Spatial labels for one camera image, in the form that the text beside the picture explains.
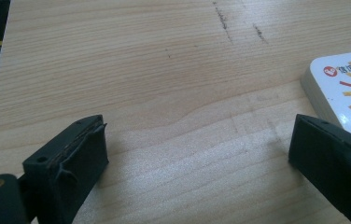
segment light wood tabletop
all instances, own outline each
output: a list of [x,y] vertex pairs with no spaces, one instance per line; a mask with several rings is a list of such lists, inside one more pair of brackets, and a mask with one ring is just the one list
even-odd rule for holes
[[109,165],[75,223],[350,223],[288,164],[300,79],[351,52],[351,1],[13,0],[0,174],[102,114]]

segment wood grain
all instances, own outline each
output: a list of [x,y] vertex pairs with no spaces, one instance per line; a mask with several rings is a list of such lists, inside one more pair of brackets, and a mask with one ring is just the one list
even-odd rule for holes
[[75,223],[349,223],[288,164],[300,78],[351,52],[351,1],[12,1],[0,174],[103,114],[110,164]]

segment black rubber piece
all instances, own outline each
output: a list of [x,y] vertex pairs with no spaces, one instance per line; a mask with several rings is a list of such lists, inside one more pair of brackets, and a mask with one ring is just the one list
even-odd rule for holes
[[39,223],[72,223],[107,164],[101,115],[76,121],[25,160]]
[[297,115],[289,162],[351,220],[351,133]]

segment black clamp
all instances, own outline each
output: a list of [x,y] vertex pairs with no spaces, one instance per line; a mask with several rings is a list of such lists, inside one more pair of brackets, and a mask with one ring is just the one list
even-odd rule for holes
[[351,133],[297,115],[289,162],[351,220]]
[[108,164],[101,115],[80,119],[22,165],[24,175],[0,175],[0,223],[72,223]]

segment scratch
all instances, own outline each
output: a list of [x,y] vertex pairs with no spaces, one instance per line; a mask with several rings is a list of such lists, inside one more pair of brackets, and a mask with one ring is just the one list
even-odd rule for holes
[[247,8],[243,0],[240,0],[240,3],[242,4],[243,8]]
[[169,50],[168,49],[166,49],[166,53],[167,53],[167,56],[169,56],[169,58],[170,58],[170,54],[169,54]]
[[214,7],[216,8],[216,13],[218,14],[219,20],[221,21],[222,24],[222,28],[225,30],[225,33],[228,37],[228,39],[231,41],[231,43],[233,44],[233,41],[231,39],[231,36],[229,35],[228,32],[228,25],[226,23],[227,18],[222,14],[221,10],[218,9],[217,7],[217,2],[213,2]]
[[230,117],[230,119],[231,119],[232,127],[234,128],[235,133],[239,133],[239,130],[237,129],[237,126],[236,126],[236,122],[234,121],[234,118],[233,118],[231,112],[229,113],[229,117]]
[[260,28],[258,28],[258,26],[255,23],[252,23],[252,25],[253,25],[255,31],[257,31],[258,37],[266,44],[269,44],[268,41],[266,41],[265,37],[263,37],[262,31],[260,30]]

